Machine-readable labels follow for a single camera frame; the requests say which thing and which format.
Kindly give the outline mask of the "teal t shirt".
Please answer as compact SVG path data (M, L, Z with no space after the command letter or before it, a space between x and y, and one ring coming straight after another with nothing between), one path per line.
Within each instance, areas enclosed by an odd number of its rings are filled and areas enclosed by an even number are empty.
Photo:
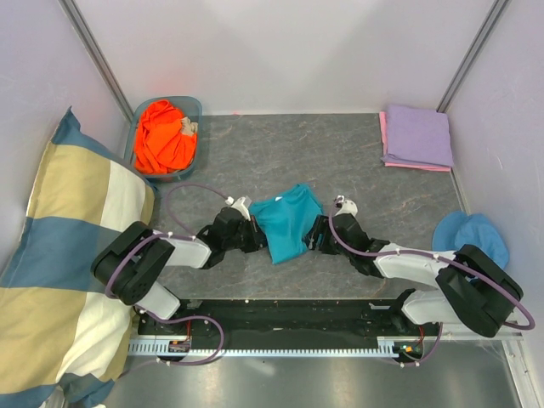
M308 251L303 238L323 214L323 207L307 184L296 184L268 200L254 202L250 214L266 236L272 264L281 264Z

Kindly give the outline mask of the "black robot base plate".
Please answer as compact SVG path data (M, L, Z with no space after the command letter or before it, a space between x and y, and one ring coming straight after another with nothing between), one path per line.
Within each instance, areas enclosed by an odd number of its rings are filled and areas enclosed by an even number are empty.
M138 333L189 335L204 349L215 349L220 340L229 349L343 349L370 348L379 337L429 339L439 331L438 324L419 326L401 316L392 299L192 300L173 318L194 315L214 318L223 331L203 320L165 325L143 315Z

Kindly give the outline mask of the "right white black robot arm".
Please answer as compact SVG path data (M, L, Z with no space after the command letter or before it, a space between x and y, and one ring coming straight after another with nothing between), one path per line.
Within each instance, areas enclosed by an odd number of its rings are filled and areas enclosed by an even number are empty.
M345 255L363 275L403 279L429 286L409 290L389 313L402 335L427 323L462 323L482 337L494 337L524 293L517 282L474 245L456 251L425 252L371 238L350 213L320 215L303 238L311 250Z

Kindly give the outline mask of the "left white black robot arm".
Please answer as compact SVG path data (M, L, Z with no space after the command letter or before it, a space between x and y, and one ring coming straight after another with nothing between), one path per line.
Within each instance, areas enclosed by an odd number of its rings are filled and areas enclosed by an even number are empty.
M181 301L158 282L169 266L210 269L226 252L256 252L268 245L256 219L241 210L224 207L211 224L195 236L173 235L132 223L93 261L91 273L105 285L105 294L156 318L168 334L186 325Z

